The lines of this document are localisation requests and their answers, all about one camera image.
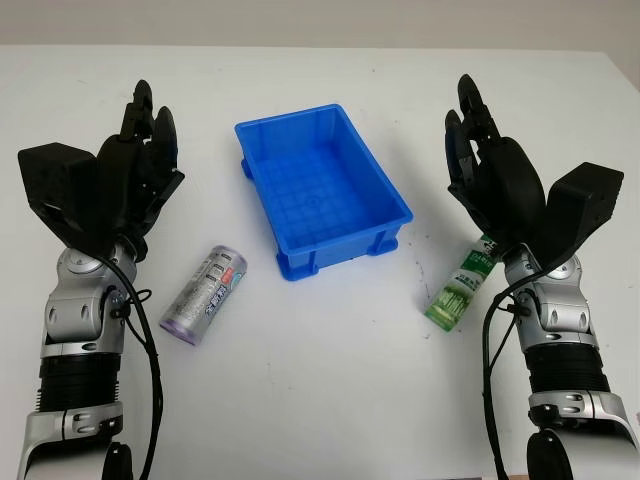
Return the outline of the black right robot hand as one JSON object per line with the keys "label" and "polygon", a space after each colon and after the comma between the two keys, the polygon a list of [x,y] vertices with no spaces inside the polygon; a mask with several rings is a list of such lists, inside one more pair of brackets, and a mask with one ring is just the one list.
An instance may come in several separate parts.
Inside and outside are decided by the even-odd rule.
{"label": "black right robot hand", "polygon": [[445,116],[448,191],[501,255],[528,243],[546,207],[540,178],[513,138],[500,134],[470,75],[457,86],[460,110]]}

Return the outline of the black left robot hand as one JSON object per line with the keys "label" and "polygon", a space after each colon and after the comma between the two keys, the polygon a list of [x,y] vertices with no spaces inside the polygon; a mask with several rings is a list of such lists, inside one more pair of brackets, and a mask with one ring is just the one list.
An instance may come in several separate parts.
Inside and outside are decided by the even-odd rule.
{"label": "black left robot hand", "polygon": [[145,235],[185,178],[177,156],[173,115],[166,106],[153,111],[151,87],[141,79],[120,132],[105,140],[97,157],[106,229],[138,262],[148,252]]}

